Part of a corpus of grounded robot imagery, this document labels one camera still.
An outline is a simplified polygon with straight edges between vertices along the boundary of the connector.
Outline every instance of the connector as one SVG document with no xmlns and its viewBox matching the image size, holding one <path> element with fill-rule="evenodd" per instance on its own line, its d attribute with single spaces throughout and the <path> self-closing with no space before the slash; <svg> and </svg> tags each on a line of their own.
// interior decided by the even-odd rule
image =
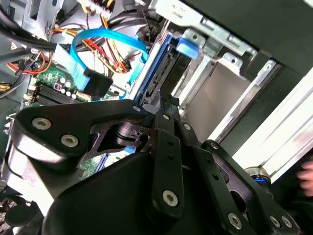
<svg viewBox="0 0 313 235">
<path fill-rule="evenodd" d="M 104 97 L 113 83 L 112 78 L 106 77 L 88 68 L 85 70 L 84 75 L 89 77 L 90 80 L 83 90 L 83 93 L 91 95 L 92 99 Z"/>
</svg>

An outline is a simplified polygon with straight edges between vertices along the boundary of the human hand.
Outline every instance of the human hand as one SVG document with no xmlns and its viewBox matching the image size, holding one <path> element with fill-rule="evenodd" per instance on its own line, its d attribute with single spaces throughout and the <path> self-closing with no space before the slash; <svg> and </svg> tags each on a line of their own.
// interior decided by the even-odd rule
<svg viewBox="0 0 313 235">
<path fill-rule="evenodd" d="M 298 173 L 298 178 L 303 180 L 300 184 L 304 189 L 305 195 L 313 196 L 313 162 L 307 162 L 302 165 L 304 171 Z"/>
</svg>

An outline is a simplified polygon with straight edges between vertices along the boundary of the screw head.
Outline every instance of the screw head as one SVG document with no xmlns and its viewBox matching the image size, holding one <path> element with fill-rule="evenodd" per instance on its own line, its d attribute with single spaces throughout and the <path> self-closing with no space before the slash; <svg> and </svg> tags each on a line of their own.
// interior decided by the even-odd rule
<svg viewBox="0 0 313 235">
<path fill-rule="evenodd" d="M 74 135 L 66 134 L 61 137 L 61 143 L 66 147 L 76 147 L 78 145 L 78 139 Z"/>
<path fill-rule="evenodd" d="M 31 123 L 33 124 L 33 127 L 39 130 L 47 130 L 51 127 L 51 122 L 43 117 L 37 117 L 33 119 Z"/>
<path fill-rule="evenodd" d="M 178 198 L 176 194 L 170 190 L 165 190 L 163 192 L 163 200 L 170 207 L 175 207 L 178 205 Z"/>
<path fill-rule="evenodd" d="M 271 64 L 267 64 L 267 65 L 265 66 L 265 68 L 266 68 L 267 70 L 269 70 L 269 69 L 272 68 L 272 65 L 271 65 Z"/>
<path fill-rule="evenodd" d="M 166 114 L 163 114 L 163 117 L 164 117 L 166 120 L 169 120 L 169 119 L 170 119 L 170 117 L 167 116 Z"/>
<path fill-rule="evenodd" d="M 218 147 L 217 147 L 217 145 L 215 144 L 215 143 L 211 143 L 211 146 L 214 148 L 214 149 L 219 149 Z"/>
<path fill-rule="evenodd" d="M 243 225 L 237 215 L 234 213 L 228 214 L 228 220 L 232 226 L 234 226 L 236 229 L 240 230 L 242 229 Z"/>
<path fill-rule="evenodd" d="M 138 107 L 138 106 L 133 106 L 133 109 L 135 109 L 137 112 L 140 112 L 141 111 L 141 109 Z"/>
<path fill-rule="evenodd" d="M 279 223 L 279 221 L 278 221 L 274 216 L 271 215 L 269 218 L 271 219 L 272 223 L 273 223 L 277 228 L 280 228 L 280 223 Z"/>
<path fill-rule="evenodd" d="M 292 223 L 290 222 L 290 220 L 288 220 L 287 217 L 282 216 L 282 220 L 286 224 L 287 227 L 292 228 Z"/>
<path fill-rule="evenodd" d="M 192 40 L 193 40 L 193 41 L 197 40 L 197 38 L 198 38 L 197 34 L 194 34 L 194 35 L 192 36 Z"/>
<path fill-rule="evenodd" d="M 191 130 L 191 127 L 190 127 L 187 123 L 184 124 L 184 127 L 185 127 L 188 131 Z"/>
</svg>

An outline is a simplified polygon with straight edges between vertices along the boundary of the black mechanical linkage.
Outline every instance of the black mechanical linkage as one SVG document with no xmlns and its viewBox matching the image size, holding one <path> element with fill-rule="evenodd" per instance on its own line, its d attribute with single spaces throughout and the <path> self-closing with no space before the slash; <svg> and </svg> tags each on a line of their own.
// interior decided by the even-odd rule
<svg viewBox="0 0 313 235">
<path fill-rule="evenodd" d="M 175 100 L 168 98 L 155 115 L 132 100 L 17 114 L 13 145 L 53 174 L 75 171 L 83 159 L 136 147 L 57 197 L 42 234 L 296 235 L 290 216 L 220 145 L 201 144 L 192 127 L 175 117 Z M 38 129 L 36 118 L 51 126 Z M 75 136 L 76 145 L 64 144 L 64 135 Z"/>
</svg>

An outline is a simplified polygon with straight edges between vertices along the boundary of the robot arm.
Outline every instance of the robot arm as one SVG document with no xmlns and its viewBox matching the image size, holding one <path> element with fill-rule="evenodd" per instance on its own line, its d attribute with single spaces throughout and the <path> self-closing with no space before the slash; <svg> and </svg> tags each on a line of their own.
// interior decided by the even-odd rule
<svg viewBox="0 0 313 235">
<path fill-rule="evenodd" d="M 24 109 L 2 180 L 32 195 L 43 235 L 296 235 L 266 191 L 166 104 L 155 115 L 132 100 Z M 78 182 L 82 160 L 128 145 L 136 152 Z"/>
</svg>

